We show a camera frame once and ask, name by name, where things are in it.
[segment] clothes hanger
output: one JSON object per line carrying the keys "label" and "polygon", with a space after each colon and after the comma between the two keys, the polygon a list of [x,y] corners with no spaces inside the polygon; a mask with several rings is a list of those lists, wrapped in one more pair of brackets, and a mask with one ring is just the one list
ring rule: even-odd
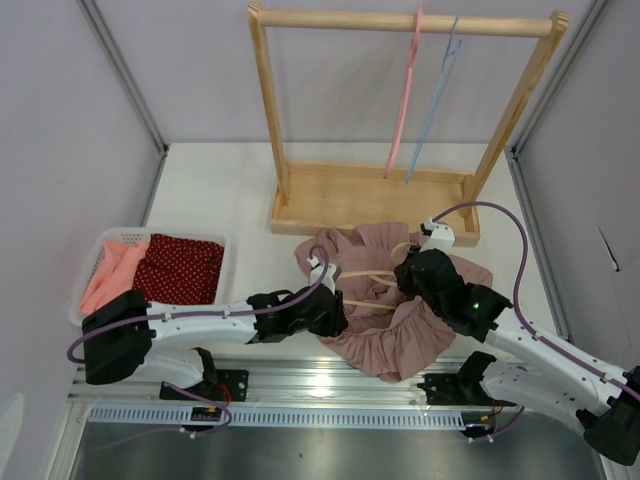
{"label": "clothes hanger", "polygon": [[420,43],[420,27],[422,26],[422,5],[418,7],[418,14],[416,15],[416,30],[409,46],[409,58],[407,60],[407,73],[404,79],[404,90],[402,92],[402,102],[400,103],[400,113],[398,113],[398,122],[396,124],[396,134],[393,137],[393,143],[391,144],[391,152],[387,159],[387,164],[384,168],[384,178],[389,176],[393,164],[396,161],[396,155],[398,153],[398,145],[400,144],[400,137],[402,137],[402,130],[404,128],[404,119],[407,115],[407,107],[409,106],[409,92],[411,91],[411,77],[413,76],[413,64],[418,53],[418,44]]}
{"label": "clothes hanger", "polygon": [[445,51],[444,58],[442,59],[442,66],[440,67],[440,76],[438,77],[438,83],[436,84],[436,89],[434,90],[433,96],[431,97],[431,103],[429,104],[429,109],[427,110],[427,116],[424,120],[424,124],[422,125],[422,132],[420,133],[420,138],[416,145],[416,149],[413,152],[413,157],[411,158],[409,171],[407,172],[407,183],[409,183],[409,180],[411,180],[411,176],[413,175],[413,170],[415,169],[416,163],[418,162],[418,157],[420,156],[422,145],[427,141],[429,130],[431,129],[431,124],[433,123],[433,119],[436,116],[436,111],[438,110],[438,106],[440,105],[440,100],[442,99],[442,94],[444,93],[447,82],[449,81],[449,77],[451,76],[451,71],[453,70],[453,66],[455,65],[458,58],[458,53],[460,53],[462,39],[454,42],[458,20],[460,20],[459,16],[456,17],[456,21],[453,23],[453,28],[451,29],[451,35],[449,36],[447,50]]}

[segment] white robotic arm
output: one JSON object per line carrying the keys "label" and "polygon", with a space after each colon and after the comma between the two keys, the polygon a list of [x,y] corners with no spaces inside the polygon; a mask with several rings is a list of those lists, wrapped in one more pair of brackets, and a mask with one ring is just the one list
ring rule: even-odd
{"label": "white robotic arm", "polygon": [[[480,395],[534,408],[582,433],[604,456],[632,465],[640,450],[640,368],[625,372],[594,358],[525,319],[517,302],[512,305],[488,287],[465,284],[446,255],[455,240],[453,230],[431,219],[422,230],[428,241],[412,248],[394,271],[398,288],[421,296],[456,333],[508,352],[534,369],[475,352],[457,374],[468,403]],[[334,283],[339,268],[328,264],[328,274],[321,275],[318,259],[310,262],[312,287],[296,294],[258,294],[231,305],[148,305],[140,291],[126,292],[85,319],[85,335],[70,347],[68,357],[83,362],[73,350],[85,344],[88,383],[136,378],[195,388],[204,383],[207,365],[209,370],[213,365],[211,354],[198,348],[204,338],[278,342],[302,329],[337,336],[347,326]]]}
{"label": "white robotic arm", "polygon": [[432,219],[422,228],[430,238],[396,268],[399,288],[422,296],[457,333],[534,369],[475,352],[458,372],[470,403],[481,389],[491,399],[533,408],[581,433],[602,455],[632,465],[640,450],[640,368],[626,372],[595,358],[519,315],[517,304],[493,290],[464,284],[445,255],[453,231]]}

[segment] white table surface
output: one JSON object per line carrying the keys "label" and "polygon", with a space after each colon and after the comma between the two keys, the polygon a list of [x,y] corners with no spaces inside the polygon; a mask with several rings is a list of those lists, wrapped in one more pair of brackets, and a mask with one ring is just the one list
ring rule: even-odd
{"label": "white table surface", "polygon": [[[403,144],[399,164],[406,163],[413,144]],[[421,166],[474,170],[485,145],[429,144]],[[296,143],[286,146],[290,158],[328,161],[384,162],[386,143]],[[242,300],[254,293],[282,288],[296,291],[308,279],[299,270],[294,249],[308,237],[274,235],[269,219],[276,190],[276,175],[269,143],[177,143],[171,145],[147,221],[149,227],[195,228],[224,231],[232,237],[235,275],[224,301]],[[480,200],[498,203],[522,219],[504,155],[487,181]],[[475,248],[454,248],[451,253],[493,272],[493,288],[512,298],[520,262],[521,241],[509,219],[497,211],[479,209],[481,239]],[[533,255],[521,286],[524,312],[549,331],[555,326]],[[212,353],[281,358],[336,357],[314,335],[300,333],[278,344],[202,345]],[[509,355],[458,336],[440,359],[464,360],[475,350],[502,358]]]}

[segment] plastic basket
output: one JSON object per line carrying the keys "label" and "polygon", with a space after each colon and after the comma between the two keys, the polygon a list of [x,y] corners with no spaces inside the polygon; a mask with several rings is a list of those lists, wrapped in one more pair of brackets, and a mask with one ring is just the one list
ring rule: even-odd
{"label": "plastic basket", "polygon": [[76,326],[81,326],[82,320],[87,316],[80,311],[80,302],[82,301],[84,292],[87,289],[87,285],[89,285],[91,278],[93,278],[93,275],[98,269],[100,261],[104,257],[104,241],[110,239],[125,245],[135,245],[140,241],[148,242],[151,239],[151,234],[153,233],[162,233],[172,237],[189,238],[192,240],[206,240],[222,245],[224,247],[224,255],[222,257],[220,278],[218,279],[218,289],[216,290],[214,303],[225,303],[229,301],[227,296],[230,293],[235,269],[233,262],[233,247],[231,245],[229,235],[206,230],[186,230],[177,228],[110,228],[98,237],[96,244],[93,246],[82,264],[82,268],[80,269],[78,278],[71,293],[71,307],[69,309],[69,320],[71,323]]}

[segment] wooden clothes rack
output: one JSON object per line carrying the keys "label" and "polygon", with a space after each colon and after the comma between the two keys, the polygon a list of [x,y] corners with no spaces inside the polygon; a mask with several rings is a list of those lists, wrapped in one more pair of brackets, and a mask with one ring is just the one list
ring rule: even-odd
{"label": "wooden clothes rack", "polygon": [[[449,34],[455,19],[453,15],[423,15],[420,31]],[[418,168],[412,181],[405,184],[407,167],[396,167],[383,179],[384,165],[287,159],[266,27],[410,32],[416,21],[413,14],[272,10],[262,8],[260,2],[249,4],[251,37],[278,176],[271,215],[274,233],[315,235],[321,228],[335,227],[349,234],[356,225],[383,221],[415,226],[429,215],[476,200],[566,32],[569,15],[554,11],[548,19],[460,17],[456,28],[460,35],[539,38],[475,173]],[[455,231],[456,245],[472,247],[478,243],[475,207],[450,215],[447,222]]]}

